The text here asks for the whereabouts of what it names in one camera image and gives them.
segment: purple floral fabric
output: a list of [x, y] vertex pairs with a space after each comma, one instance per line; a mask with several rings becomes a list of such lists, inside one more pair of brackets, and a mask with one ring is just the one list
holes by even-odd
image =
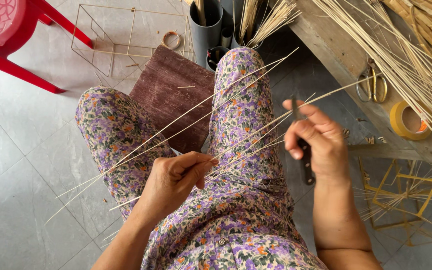
[[[279, 146], [255, 152], [278, 136], [277, 129], [270, 131], [273, 126], [256, 132], [274, 118], [269, 77], [262, 67], [258, 53], [245, 47], [230, 50], [219, 62], [208, 154], [220, 162], [207, 175], [205, 188], [194, 188], [154, 228], [142, 269], [327, 269], [308, 251], [292, 221], [294, 201]], [[157, 132], [134, 100], [102, 86], [82, 95], [76, 120], [101, 171]], [[132, 157], [163, 140], [158, 135]], [[117, 203], [124, 203], [141, 194], [153, 160], [172, 155], [169, 145], [162, 144], [112, 169], [103, 181]], [[125, 219], [133, 206], [121, 210]]]

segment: brown wooden board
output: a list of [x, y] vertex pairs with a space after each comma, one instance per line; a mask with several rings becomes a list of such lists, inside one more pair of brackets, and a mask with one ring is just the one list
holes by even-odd
[[[159, 45], [129, 94], [149, 114], [157, 130], [163, 129], [214, 91], [214, 73]], [[167, 127], [165, 138], [180, 132], [210, 113], [212, 98]], [[200, 151], [208, 134], [210, 116], [169, 139], [181, 153]]]
[[[295, 22], [289, 24], [293, 32], [308, 46], [340, 85], [345, 86], [354, 83], [366, 66], [367, 55], [364, 49], [333, 19], [327, 16], [313, 0], [286, 1], [297, 3], [297, 9], [302, 12]], [[363, 1], [347, 1], [366, 14], [372, 15], [370, 8]], [[378, 38], [378, 40], [388, 40], [391, 44], [396, 41], [392, 34], [378, 27], [375, 22], [367, 19], [362, 13], [351, 8], [342, 0], [338, 2], [356, 21], [364, 21], [360, 25], [364, 29], [369, 29], [368, 33], [373, 37]], [[401, 33], [404, 36], [409, 36], [410, 40], [416, 43], [417, 39], [406, 23], [391, 10], [387, 11]], [[411, 141], [401, 138], [391, 128], [389, 113], [393, 105], [402, 100], [402, 97], [391, 85], [388, 88], [386, 101], [382, 104], [361, 102], [356, 95], [354, 86], [347, 88], [346, 92], [394, 150], [415, 150], [419, 156], [415, 156], [414, 159], [432, 162], [432, 133], [424, 140]], [[407, 155], [393, 156], [393, 158], [407, 158]]]

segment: yellow tape roll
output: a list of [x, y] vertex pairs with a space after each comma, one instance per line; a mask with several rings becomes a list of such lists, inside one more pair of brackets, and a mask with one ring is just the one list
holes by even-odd
[[406, 140], [423, 140], [431, 130], [406, 101], [396, 103], [389, 113], [391, 127]]

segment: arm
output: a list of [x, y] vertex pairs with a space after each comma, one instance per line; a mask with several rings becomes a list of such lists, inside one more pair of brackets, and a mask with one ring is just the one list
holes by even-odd
[[212, 159], [209, 155], [190, 152], [154, 160], [141, 198], [91, 269], [139, 269], [151, 231], [183, 204], [194, 186], [205, 187], [205, 173], [218, 163]]
[[[286, 100], [283, 106], [290, 110], [291, 101]], [[299, 160], [303, 151], [297, 138], [311, 145], [311, 167], [316, 175], [313, 231], [318, 257], [332, 270], [381, 269], [354, 205], [341, 127], [313, 105], [302, 106], [299, 111], [308, 119], [291, 124], [285, 134], [285, 149]]]

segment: gray pipe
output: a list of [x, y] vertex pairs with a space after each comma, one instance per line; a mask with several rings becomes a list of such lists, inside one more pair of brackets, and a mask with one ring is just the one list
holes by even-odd
[[[213, 54], [216, 54], [216, 51], [219, 51], [219, 58], [216, 58], [216, 57], [212, 57], [213, 59], [215, 59], [216, 61], [213, 61], [213, 64], [218, 64], [219, 63], [219, 60], [221, 60], [221, 58], [223, 58], [223, 56], [227, 53], [227, 52], [229, 52], [230, 51], [230, 49], [228, 49], [227, 47], [223, 47], [223, 46], [216, 46], [216, 47], [214, 47], [214, 48], [212, 48], [211, 50], [211, 55], [213, 55]], [[209, 70], [209, 71], [212, 71], [212, 72], [216, 72], [216, 68], [217, 67], [215, 67], [215, 68], [212, 68], [211, 66], [210, 66], [210, 62], [209, 62], [209, 56], [208, 55], [206, 55], [206, 69], [207, 70]]]
[[206, 26], [201, 26], [198, 24], [198, 10], [193, 1], [189, 7], [192, 45], [196, 53], [196, 63], [201, 67], [206, 67], [207, 52], [219, 44], [219, 38], [221, 37], [223, 8], [218, 0], [204, 0], [204, 15], [206, 17]]
[[221, 30], [221, 46], [229, 48], [233, 37], [233, 27], [225, 27]]
[[[223, 28], [234, 27], [233, 25], [233, 0], [221, 0], [223, 7]], [[241, 23], [241, 16], [243, 15], [244, 0], [234, 0], [234, 20], [236, 24]]]
[[[233, 31], [233, 38], [231, 40], [231, 49], [242, 47], [237, 42], [237, 38], [239, 38], [239, 29], [240, 29], [240, 26], [236, 25], [236, 30]], [[253, 50], [255, 50], [256, 52], [261, 52], [260, 49], [261, 49], [261, 45], [263, 44], [263, 42], [264, 42], [264, 40], [262, 40], [258, 44], [258, 46], [256, 46]]]

